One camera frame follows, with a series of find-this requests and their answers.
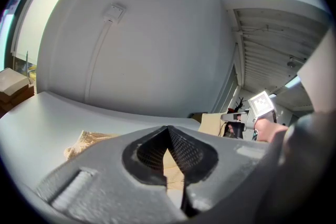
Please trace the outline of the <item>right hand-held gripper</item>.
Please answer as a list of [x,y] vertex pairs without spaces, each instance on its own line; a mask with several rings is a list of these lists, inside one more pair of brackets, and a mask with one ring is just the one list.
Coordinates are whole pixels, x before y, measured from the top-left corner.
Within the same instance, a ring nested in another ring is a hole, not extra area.
[[256,141],[258,131],[255,129],[255,124],[259,119],[267,119],[277,123],[275,106],[266,91],[250,98],[248,104],[249,109],[244,112],[222,114],[221,120],[225,122],[244,123],[243,139]]

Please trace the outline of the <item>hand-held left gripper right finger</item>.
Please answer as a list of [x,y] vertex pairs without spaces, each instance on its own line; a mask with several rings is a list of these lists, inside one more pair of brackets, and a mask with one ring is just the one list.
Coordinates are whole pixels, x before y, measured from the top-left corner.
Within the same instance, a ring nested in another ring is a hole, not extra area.
[[167,130],[168,149],[184,175],[184,219],[168,224],[255,224],[268,185],[268,145],[177,126]]

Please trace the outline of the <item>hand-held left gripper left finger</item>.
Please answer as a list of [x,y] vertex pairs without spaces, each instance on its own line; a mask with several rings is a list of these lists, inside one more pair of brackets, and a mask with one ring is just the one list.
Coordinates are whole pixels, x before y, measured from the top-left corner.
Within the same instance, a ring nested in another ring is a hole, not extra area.
[[36,194],[68,220],[84,224],[173,224],[184,220],[166,193],[162,172],[138,150],[167,134],[166,126],[98,142],[47,175]]

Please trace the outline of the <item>beige cloth trousers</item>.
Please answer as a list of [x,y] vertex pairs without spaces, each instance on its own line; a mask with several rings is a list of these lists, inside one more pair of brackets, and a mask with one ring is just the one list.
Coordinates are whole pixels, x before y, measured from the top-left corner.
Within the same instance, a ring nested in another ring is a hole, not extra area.
[[[83,130],[79,135],[77,141],[72,146],[65,149],[64,156],[66,160],[69,160],[98,142],[102,142],[104,140],[108,140],[118,136],[119,134],[114,133],[104,134]],[[166,150],[163,156],[163,168],[163,174],[167,179],[167,189],[178,190],[182,192],[184,186],[184,175],[177,166],[177,163],[173,159],[173,156],[171,155],[169,150]]]

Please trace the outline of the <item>person's right forearm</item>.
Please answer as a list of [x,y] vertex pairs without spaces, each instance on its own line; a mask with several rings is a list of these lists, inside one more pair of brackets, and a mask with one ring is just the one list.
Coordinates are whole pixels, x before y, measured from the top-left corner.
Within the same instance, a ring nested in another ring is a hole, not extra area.
[[258,119],[254,129],[257,131],[257,141],[271,143],[280,132],[286,132],[288,127],[278,123],[270,122],[268,119]]

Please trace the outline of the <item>dark coat rack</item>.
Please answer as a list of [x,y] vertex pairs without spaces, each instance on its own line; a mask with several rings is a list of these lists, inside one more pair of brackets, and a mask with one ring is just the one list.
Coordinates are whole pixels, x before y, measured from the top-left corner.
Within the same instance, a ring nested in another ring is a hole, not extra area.
[[235,113],[237,113],[244,106],[244,102],[246,102],[246,100],[243,97],[238,99],[239,101],[236,101],[236,106],[234,108]]

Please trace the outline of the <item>flat cardboard sheet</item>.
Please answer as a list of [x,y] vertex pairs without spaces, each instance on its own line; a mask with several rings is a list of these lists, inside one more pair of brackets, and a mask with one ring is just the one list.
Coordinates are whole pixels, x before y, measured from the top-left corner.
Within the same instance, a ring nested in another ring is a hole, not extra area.
[[200,123],[199,132],[223,137],[227,122],[222,120],[225,113],[193,113],[191,118]]

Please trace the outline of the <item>long ceiling light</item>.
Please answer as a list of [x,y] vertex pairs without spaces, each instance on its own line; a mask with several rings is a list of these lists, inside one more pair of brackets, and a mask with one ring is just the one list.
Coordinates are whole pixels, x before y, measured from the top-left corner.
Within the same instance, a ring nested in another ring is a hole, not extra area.
[[285,87],[287,89],[290,89],[290,88],[296,86],[297,84],[299,84],[300,82],[301,82],[300,77],[299,76],[295,76],[288,83],[285,84]]

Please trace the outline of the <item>large cardboard box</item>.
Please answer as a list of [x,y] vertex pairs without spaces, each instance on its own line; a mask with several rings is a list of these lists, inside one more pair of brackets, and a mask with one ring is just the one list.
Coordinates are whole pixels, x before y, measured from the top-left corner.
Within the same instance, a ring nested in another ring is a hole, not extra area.
[[35,94],[33,86],[24,86],[13,95],[7,95],[0,92],[0,118],[2,118],[7,112],[14,107],[18,106],[25,100],[33,97]]

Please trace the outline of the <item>white wall box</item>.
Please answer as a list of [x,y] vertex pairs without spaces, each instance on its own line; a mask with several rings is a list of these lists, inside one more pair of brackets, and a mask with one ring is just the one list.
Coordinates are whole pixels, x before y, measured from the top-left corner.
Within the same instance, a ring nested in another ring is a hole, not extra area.
[[103,10],[103,21],[118,24],[125,14],[126,9],[118,4],[109,4]]

